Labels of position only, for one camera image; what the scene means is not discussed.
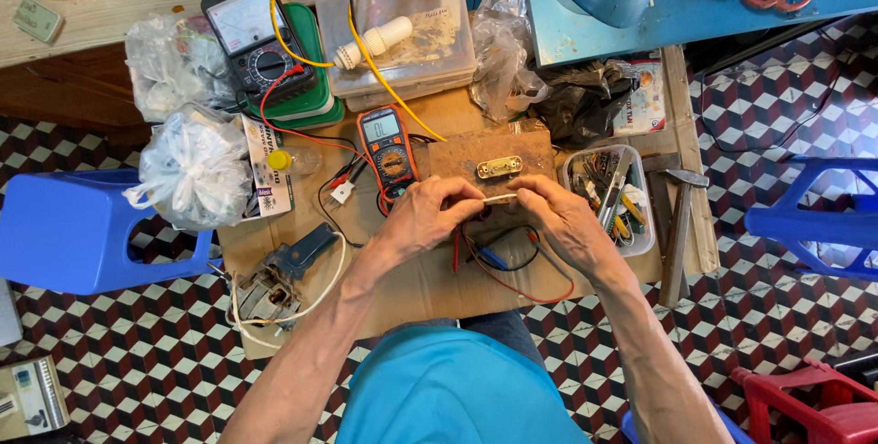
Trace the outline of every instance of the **plastic bag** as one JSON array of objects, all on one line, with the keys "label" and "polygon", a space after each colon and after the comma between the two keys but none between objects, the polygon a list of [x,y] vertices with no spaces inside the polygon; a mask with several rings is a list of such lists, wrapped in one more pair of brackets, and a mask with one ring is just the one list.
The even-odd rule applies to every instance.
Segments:
[{"label": "plastic bag", "polygon": [[470,96],[488,118],[505,122],[545,99],[549,88],[527,69],[534,47],[525,0],[482,0],[471,29],[476,72]]},{"label": "plastic bag", "polygon": [[162,123],[186,102],[236,104],[225,53],[204,17],[151,13],[125,39],[134,104],[147,122]]},{"label": "plastic bag", "polygon": [[549,128],[552,142],[567,149],[585,149],[607,138],[631,92],[640,87],[637,73],[621,60],[592,60],[539,75],[552,91],[534,111]]},{"label": "plastic bag", "polygon": [[178,228],[234,226],[253,193],[250,164],[241,160],[246,155],[247,138],[231,115],[187,103],[141,152],[142,183],[122,194],[137,209],[155,206]]}]

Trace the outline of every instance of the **hand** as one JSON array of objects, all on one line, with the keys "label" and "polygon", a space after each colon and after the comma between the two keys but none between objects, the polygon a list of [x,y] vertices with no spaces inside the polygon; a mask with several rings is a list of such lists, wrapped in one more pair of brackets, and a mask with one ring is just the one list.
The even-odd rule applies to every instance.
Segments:
[{"label": "hand", "polygon": [[591,281],[608,281],[630,271],[625,259],[592,212],[587,200],[544,175],[509,182],[518,202],[542,223],[555,253]]},{"label": "hand", "polygon": [[[443,201],[454,202],[440,210]],[[432,176],[413,183],[393,204],[393,211],[371,242],[395,266],[428,251],[449,236],[467,217],[485,206],[485,195],[462,177]]]}]

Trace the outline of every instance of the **red plastic stool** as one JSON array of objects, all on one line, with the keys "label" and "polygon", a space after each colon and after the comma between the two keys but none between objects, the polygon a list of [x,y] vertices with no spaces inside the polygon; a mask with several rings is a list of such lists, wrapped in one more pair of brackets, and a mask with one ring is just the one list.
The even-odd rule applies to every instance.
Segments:
[{"label": "red plastic stool", "polygon": [[[750,407],[750,437],[757,444],[771,444],[768,406],[794,418],[808,429],[809,444],[872,443],[878,439],[878,394],[809,358],[810,365],[786,375],[754,374],[738,367],[731,378],[744,387]],[[783,391],[823,383],[821,410],[815,410]],[[868,403],[852,403],[853,395]]]}]

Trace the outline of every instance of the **analog multimeter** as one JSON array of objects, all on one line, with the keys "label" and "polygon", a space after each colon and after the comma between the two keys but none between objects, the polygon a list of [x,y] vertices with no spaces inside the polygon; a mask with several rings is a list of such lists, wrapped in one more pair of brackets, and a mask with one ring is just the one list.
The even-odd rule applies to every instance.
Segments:
[{"label": "analog multimeter", "polygon": [[360,113],[357,127],[366,154],[379,170],[382,187],[420,180],[414,168],[406,125],[402,123],[396,105]]},{"label": "analog multimeter", "polygon": [[[259,104],[271,84],[285,71],[301,69],[284,78],[271,91],[265,105],[274,106],[317,85],[314,68],[302,64],[284,50],[271,26],[270,0],[202,0],[201,10],[214,29],[231,70],[236,74],[236,90],[247,91],[253,104]],[[278,30],[286,46],[304,57],[299,37],[274,0]]]}]

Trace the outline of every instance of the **white cable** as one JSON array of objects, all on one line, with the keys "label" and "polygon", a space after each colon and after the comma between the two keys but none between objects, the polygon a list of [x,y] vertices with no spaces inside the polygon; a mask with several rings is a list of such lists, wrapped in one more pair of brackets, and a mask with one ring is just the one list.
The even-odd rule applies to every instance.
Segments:
[{"label": "white cable", "polygon": [[262,341],[260,339],[256,339],[249,332],[247,332],[247,330],[244,329],[243,325],[245,325],[245,324],[250,324],[250,325],[252,325],[252,324],[277,324],[280,322],[285,322],[285,321],[289,321],[289,320],[292,320],[295,318],[299,318],[303,315],[306,315],[311,310],[314,310],[314,308],[317,307],[317,305],[323,300],[323,298],[326,297],[327,294],[329,294],[329,292],[332,290],[332,288],[335,287],[335,282],[338,281],[339,277],[342,276],[342,269],[344,268],[344,256],[345,256],[345,253],[347,252],[348,244],[347,244],[346,240],[344,239],[344,235],[342,235],[340,232],[334,231],[333,235],[338,236],[339,238],[342,239],[341,240],[342,241],[342,258],[338,261],[338,269],[335,270],[335,276],[333,277],[332,281],[329,281],[329,285],[326,287],[326,289],[323,290],[323,293],[321,293],[321,295],[317,297],[317,300],[315,300],[314,303],[311,304],[310,307],[308,307],[305,310],[302,310],[302,312],[298,312],[298,313],[293,314],[291,316],[288,316],[285,318],[280,318],[280,319],[267,319],[267,320],[250,319],[250,320],[241,321],[241,316],[238,313],[238,285],[237,285],[235,276],[232,275],[232,315],[235,317],[235,323],[238,326],[238,330],[241,331],[241,334],[243,334],[244,336],[249,338],[251,341],[258,343],[260,345],[263,345],[264,347],[280,348],[279,345],[273,345],[271,343],[267,343],[267,342]]}]

